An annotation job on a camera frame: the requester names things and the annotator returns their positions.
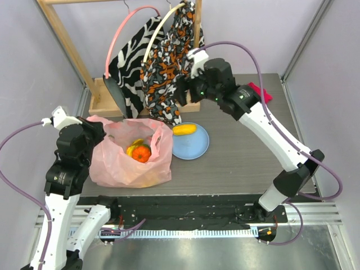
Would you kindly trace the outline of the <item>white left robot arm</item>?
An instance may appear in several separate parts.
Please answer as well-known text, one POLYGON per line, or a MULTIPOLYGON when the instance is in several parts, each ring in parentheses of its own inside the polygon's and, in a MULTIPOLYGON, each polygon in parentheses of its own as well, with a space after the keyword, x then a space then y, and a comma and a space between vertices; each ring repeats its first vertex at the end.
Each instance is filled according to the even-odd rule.
POLYGON ((56 160, 46 173, 45 218, 37 249, 24 269, 81 269, 84 256, 103 225, 119 220, 116 199, 98 196, 75 234, 68 236, 75 207, 89 176, 94 148, 106 133, 101 122, 57 116, 50 123, 59 131, 56 160))

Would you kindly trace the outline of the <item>yellow mango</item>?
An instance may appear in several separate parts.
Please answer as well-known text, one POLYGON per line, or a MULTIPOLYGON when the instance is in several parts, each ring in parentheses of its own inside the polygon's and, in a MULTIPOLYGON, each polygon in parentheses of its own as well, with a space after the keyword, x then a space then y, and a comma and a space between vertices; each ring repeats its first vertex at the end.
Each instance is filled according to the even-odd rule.
POLYGON ((173 127, 172 131, 175 136, 185 136, 195 133, 197 130, 196 124, 180 124, 173 127))

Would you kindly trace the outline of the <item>yellow banana bunch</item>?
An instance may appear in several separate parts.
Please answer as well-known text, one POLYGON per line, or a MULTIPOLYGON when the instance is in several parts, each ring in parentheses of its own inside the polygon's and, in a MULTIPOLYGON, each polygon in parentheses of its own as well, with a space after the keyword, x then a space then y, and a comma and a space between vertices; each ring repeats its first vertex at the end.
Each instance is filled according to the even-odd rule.
POLYGON ((131 157, 133 150, 134 150, 136 147, 138 147, 139 145, 142 145, 143 142, 144 142, 143 139, 137 139, 137 140, 133 141, 132 144, 127 148, 126 154, 131 157))

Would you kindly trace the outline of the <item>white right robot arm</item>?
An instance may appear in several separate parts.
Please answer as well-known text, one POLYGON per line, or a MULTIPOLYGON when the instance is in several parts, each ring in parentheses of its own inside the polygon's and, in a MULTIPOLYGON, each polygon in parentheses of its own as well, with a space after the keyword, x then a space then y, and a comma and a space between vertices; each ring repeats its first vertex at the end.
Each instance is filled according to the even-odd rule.
POLYGON ((247 84, 238 85, 231 66, 222 58, 187 60, 184 73, 177 79, 175 96, 186 105, 209 99, 235 121, 250 129, 275 155, 283 170, 258 199, 254 215, 260 222, 269 221, 286 199, 294 197, 318 169, 324 159, 321 150, 311 151, 299 142, 275 118, 266 116, 261 97, 247 84))

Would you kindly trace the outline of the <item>green orange citrus fruit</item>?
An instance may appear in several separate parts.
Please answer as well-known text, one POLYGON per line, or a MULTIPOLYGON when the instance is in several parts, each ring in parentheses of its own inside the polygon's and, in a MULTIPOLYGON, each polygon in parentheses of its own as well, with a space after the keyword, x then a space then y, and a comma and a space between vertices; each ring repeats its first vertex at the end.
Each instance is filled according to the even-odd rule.
POLYGON ((150 147, 149 145, 147 145, 147 144, 142 144, 141 146, 142 146, 142 147, 146 147, 146 148, 148 148, 148 149, 151 150, 151 147, 150 147))

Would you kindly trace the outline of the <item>pink peach plastic bag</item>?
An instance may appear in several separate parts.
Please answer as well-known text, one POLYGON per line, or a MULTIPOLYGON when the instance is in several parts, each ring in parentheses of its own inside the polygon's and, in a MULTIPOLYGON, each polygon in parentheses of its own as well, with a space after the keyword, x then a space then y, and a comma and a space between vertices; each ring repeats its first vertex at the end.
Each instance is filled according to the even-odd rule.
POLYGON ((163 122, 143 118, 114 122, 94 115, 90 122, 101 122, 106 136, 93 150, 89 175, 99 186, 146 188, 172 178, 173 132, 163 122), (151 155, 145 163, 127 155, 135 140, 148 145, 151 155))

